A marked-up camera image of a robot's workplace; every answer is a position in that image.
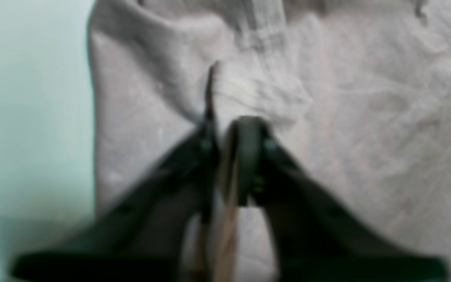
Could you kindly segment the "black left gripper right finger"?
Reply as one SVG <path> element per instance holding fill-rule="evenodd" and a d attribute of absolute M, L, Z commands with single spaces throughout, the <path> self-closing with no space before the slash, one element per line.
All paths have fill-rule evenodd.
<path fill-rule="evenodd" d="M 243 116 L 229 129 L 233 203 L 259 207 L 279 282 L 447 282 L 438 257 L 382 238 L 306 175 L 267 123 Z"/>

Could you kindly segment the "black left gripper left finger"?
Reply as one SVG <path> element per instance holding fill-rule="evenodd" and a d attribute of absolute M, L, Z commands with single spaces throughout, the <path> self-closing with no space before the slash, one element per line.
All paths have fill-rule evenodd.
<path fill-rule="evenodd" d="M 189 219 L 211 221 L 220 152 L 208 70 L 204 118 L 107 214 L 53 248 L 19 255 L 11 276 L 30 282 L 175 282 Z"/>

